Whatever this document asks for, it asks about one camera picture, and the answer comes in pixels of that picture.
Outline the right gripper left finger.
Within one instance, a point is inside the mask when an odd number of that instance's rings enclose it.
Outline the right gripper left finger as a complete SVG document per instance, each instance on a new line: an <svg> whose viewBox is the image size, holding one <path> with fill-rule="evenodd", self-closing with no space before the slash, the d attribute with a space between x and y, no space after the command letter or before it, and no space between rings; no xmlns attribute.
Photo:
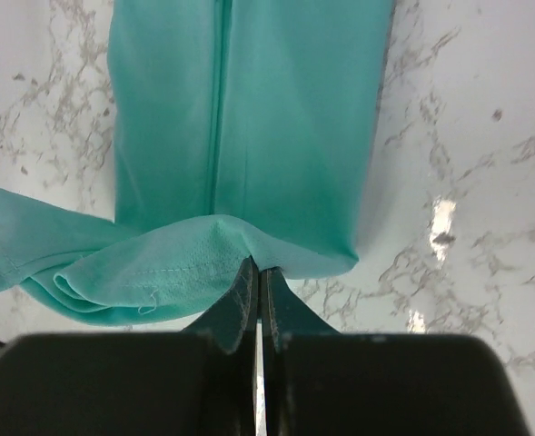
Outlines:
<svg viewBox="0 0 535 436"><path fill-rule="evenodd" d="M179 332L48 333L0 351L0 435L252 435L258 269Z"/></svg>

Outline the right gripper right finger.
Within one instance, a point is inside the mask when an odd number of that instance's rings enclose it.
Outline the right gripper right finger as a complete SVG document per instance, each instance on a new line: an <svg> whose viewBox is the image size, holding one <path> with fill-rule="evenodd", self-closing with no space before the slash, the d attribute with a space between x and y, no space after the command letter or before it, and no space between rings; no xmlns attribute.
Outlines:
<svg viewBox="0 0 535 436"><path fill-rule="evenodd" d="M503 366L460 334L341 333L260 275L271 435L526 435Z"/></svg>

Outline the teal t shirt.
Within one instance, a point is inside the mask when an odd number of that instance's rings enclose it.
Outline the teal t shirt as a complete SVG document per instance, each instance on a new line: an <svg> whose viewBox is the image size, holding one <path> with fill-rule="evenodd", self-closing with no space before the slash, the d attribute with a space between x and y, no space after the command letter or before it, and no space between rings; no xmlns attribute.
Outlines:
<svg viewBox="0 0 535 436"><path fill-rule="evenodd" d="M79 322L206 310L242 261L358 261L390 1L117 1L115 217L0 189L0 292Z"/></svg>

